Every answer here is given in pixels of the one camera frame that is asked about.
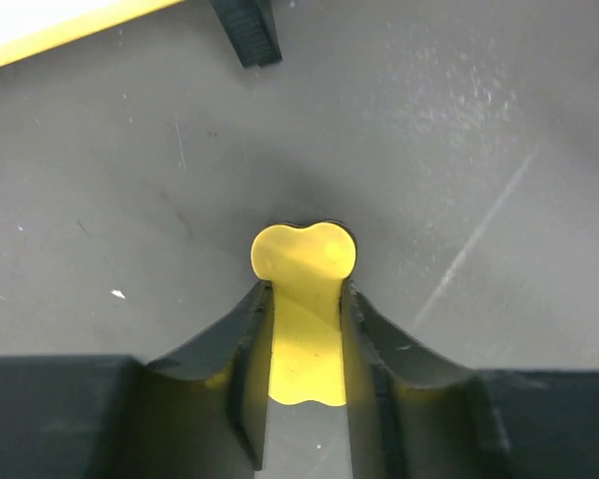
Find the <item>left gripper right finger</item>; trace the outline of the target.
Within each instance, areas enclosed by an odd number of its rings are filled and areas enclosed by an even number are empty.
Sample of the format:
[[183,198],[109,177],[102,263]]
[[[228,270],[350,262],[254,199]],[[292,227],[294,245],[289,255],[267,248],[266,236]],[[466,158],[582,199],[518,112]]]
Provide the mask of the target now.
[[599,478],[599,370],[472,369],[347,281],[340,325],[356,478]]

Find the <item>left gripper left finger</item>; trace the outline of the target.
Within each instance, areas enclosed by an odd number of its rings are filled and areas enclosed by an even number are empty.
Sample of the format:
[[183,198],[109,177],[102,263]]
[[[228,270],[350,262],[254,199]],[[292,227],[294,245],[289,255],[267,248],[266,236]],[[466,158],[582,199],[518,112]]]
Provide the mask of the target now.
[[251,478],[262,468],[273,289],[164,356],[0,356],[0,478]]

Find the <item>yellow bone-shaped eraser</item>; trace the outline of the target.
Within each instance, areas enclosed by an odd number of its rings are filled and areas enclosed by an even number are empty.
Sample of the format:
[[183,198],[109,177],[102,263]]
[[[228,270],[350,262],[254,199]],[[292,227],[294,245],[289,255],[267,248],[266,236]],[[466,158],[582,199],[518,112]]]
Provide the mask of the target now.
[[273,288],[269,397],[346,405],[340,298],[356,263],[353,236],[334,222],[275,224],[255,237],[251,263]]

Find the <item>yellow-framed whiteboard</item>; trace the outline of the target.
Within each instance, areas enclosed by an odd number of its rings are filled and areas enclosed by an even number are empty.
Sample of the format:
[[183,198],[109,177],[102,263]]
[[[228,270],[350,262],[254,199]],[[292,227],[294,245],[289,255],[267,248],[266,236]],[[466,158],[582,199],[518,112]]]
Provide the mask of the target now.
[[0,67],[167,8],[177,2],[0,1]]

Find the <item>black whiteboard clip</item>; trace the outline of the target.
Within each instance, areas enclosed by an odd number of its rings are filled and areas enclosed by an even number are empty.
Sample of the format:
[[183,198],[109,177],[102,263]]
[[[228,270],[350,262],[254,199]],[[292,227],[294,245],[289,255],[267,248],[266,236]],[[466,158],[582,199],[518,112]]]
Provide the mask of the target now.
[[242,67],[279,63],[282,51],[271,0],[211,0]]

